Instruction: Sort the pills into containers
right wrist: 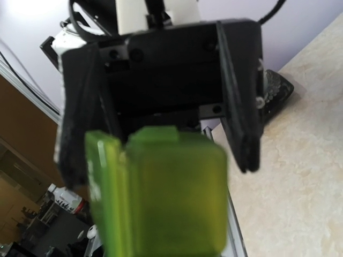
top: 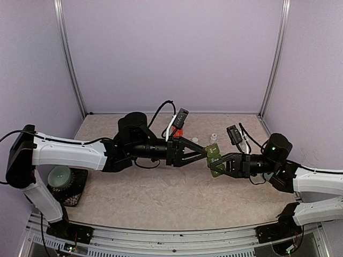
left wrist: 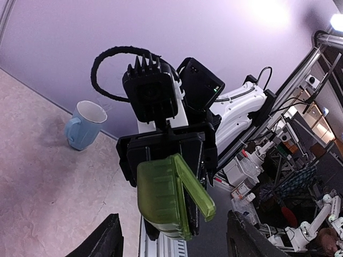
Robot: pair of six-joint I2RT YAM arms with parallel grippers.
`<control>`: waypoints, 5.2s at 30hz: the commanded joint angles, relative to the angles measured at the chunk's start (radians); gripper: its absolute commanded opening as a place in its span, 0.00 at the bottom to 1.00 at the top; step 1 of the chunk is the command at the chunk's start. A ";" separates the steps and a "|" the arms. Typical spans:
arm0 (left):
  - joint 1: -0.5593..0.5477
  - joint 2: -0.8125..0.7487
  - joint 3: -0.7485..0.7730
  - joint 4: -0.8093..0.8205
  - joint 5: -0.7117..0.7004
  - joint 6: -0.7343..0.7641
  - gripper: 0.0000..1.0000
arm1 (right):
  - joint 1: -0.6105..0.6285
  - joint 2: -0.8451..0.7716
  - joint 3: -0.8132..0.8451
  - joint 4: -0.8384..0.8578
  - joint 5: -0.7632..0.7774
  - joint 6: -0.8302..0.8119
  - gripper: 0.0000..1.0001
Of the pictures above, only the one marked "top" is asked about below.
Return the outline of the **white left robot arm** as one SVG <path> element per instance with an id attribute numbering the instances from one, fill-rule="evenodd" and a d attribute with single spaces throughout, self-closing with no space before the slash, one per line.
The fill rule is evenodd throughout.
<path id="1" fill-rule="evenodd" d="M 75 233 L 73 223 L 46 185 L 36 167 L 63 165 L 102 172 L 120 172 L 136 158 L 164 160 L 182 167 L 206 157 L 203 147 L 183 137 L 158 138 L 148 126 L 147 116 L 132 112 L 119 119 L 114 138 L 78 141 L 52 137 L 28 124 L 16 130 L 18 137 L 10 148 L 6 182 L 20 189 L 63 238 Z"/>

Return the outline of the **small white pill bottle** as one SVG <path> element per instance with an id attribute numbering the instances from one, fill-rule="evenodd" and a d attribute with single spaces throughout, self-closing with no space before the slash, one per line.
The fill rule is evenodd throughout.
<path id="1" fill-rule="evenodd" d="M 198 145 L 199 144 L 199 139 L 194 137 L 194 138 L 192 138 L 192 142 Z"/>

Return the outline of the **green pill organizer box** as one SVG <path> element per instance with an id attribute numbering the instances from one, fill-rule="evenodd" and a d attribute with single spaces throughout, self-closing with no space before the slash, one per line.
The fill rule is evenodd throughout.
<path id="1" fill-rule="evenodd" d="M 220 155 L 220 149 L 217 143 L 211 144 L 207 147 L 204 148 L 207 154 L 207 166 L 208 168 L 210 168 L 210 164 L 219 161 L 220 159 L 222 159 L 221 155 Z M 225 170 L 225 165 L 223 163 L 219 164 L 216 166 L 216 168 L 220 169 L 220 170 Z M 211 175 L 213 178 L 217 178 L 219 176 L 222 175 L 222 173 L 217 172 L 216 170 L 212 170 L 210 169 Z"/>

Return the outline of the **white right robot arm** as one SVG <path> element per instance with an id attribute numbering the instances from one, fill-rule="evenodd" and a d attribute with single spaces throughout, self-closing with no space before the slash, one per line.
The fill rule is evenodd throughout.
<path id="1" fill-rule="evenodd" d="M 261 154 L 229 153 L 211 163 L 210 169 L 233 178 L 271 174 L 268 182 L 285 193 L 317 192 L 333 198 L 289 203 L 278 217 L 274 233 L 285 238 L 296 226 L 342 219 L 342 171 L 308 168 L 288 160 L 292 144 L 280 133 L 273 133 Z"/>

